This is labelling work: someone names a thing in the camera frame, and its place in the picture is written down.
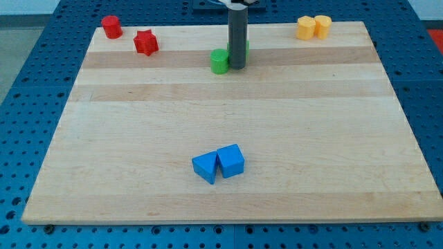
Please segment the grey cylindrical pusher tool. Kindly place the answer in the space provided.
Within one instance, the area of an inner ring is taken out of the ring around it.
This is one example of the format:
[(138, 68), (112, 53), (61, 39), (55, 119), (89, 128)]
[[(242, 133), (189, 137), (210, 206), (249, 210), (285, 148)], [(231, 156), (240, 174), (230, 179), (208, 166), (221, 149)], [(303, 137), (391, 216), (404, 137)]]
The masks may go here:
[(228, 3), (229, 65), (243, 69), (246, 59), (248, 7), (241, 3)]

